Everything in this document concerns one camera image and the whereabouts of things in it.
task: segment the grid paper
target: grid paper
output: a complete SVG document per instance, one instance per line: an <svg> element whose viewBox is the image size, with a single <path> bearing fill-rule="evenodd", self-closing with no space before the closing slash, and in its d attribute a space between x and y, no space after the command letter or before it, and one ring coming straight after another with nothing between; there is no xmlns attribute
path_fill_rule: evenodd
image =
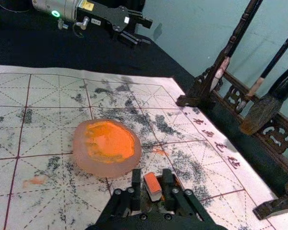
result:
<svg viewBox="0 0 288 230"><path fill-rule="evenodd" d="M142 174L170 168L217 224L288 229L288 213L258 221L275 195L197 108L177 107L173 79L0 66L0 230L80 230L93 224L131 172L96 178L72 158L82 121L110 118L139 137Z"/></svg>

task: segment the green light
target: green light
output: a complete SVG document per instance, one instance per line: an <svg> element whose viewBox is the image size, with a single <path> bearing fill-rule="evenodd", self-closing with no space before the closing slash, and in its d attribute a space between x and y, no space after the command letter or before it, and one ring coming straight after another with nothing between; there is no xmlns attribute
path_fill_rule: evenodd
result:
<svg viewBox="0 0 288 230"><path fill-rule="evenodd" d="M57 18L59 18L59 16L60 16L60 13L57 11L52 11L51 14Z"/></svg>

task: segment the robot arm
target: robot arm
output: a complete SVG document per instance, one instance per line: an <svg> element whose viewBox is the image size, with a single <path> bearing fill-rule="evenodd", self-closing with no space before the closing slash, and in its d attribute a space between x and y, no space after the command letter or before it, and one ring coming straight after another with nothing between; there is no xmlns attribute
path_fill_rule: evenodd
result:
<svg viewBox="0 0 288 230"><path fill-rule="evenodd" d="M227 230L215 224L191 190L180 187L170 169L158 180L162 198L153 202L141 189L141 169L134 169L132 186L115 189L95 225L86 230Z"/></svg>
<svg viewBox="0 0 288 230"><path fill-rule="evenodd" d="M124 6L109 8L92 0L32 0L32 3L38 11L58 17L59 29L68 29L68 25L64 24L66 20L74 23L74 32L76 27L82 30L88 27L102 27L112 32L113 39L119 39L131 46L150 43L125 31L131 21L146 28L151 27L153 21L144 18L139 11L132 11Z"/></svg>

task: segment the brush tip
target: brush tip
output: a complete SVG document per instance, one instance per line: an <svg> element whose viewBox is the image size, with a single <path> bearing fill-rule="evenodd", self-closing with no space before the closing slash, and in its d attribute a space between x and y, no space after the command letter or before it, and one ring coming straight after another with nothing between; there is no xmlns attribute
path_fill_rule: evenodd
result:
<svg viewBox="0 0 288 230"><path fill-rule="evenodd" d="M250 108L240 126L240 131L246 135L253 135L258 132L279 112L282 104L282 100L266 94Z"/></svg>

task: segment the white sticker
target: white sticker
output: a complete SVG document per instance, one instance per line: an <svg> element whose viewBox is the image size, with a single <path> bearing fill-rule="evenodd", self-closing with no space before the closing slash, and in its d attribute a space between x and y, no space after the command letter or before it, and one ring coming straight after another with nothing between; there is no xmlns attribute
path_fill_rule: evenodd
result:
<svg viewBox="0 0 288 230"><path fill-rule="evenodd" d="M125 20L124 20L124 22L126 23L126 24L128 24L129 23L129 17L125 17Z"/></svg>
<svg viewBox="0 0 288 230"><path fill-rule="evenodd" d="M101 21L94 18L92 18L91 22L95 25L101 25Z"/></svg>

